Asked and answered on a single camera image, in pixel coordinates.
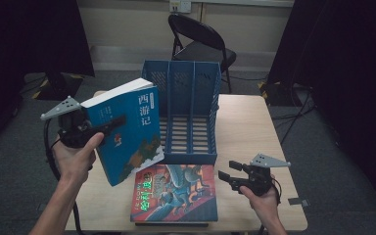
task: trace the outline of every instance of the book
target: book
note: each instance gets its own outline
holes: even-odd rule
[[[213,165],[153,164],[137,172],[130,221],[177,226],[218,221]]]
[[[152,82],[138,78],[80,105],[91,126],[112,127],[96,149],[112,186],[165,157],[158,88]]]

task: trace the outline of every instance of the table top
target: table top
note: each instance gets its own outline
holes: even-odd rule
[[[232,191],[228,183],[218,179],[219,170],[234,177],[247,177],[244,171],[228,166],[234,160],[247,164],[257,154],[285,161],[282,148],[267,106],[260,96],[219,95],[215,124],[217,159],[214,166],[218,222],[208,227],[135,226],[130,222],[134,175],[112,187],[97,160],[76,199],[82,230],[93,231],[256,231],[260,222],[245,196]],[[274,167],[271,172],[282,187],[279,216],[287,231],[307,228],[301,205],[290,205],[288,199],[298,198],[290,170]],[[70,215],[67,230],[75,230]]]

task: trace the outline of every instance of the journey to the west book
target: journey to the west book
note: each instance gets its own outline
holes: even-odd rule
[[[137,172],[130,221],[178,226],[218,221],[213,165],[153,164]]]
[[[165,157],[158,88],[152,82],[135,79],[81,103],[81,107],[92,126],[109,123],[113,127],[97,148],[112,186]]]

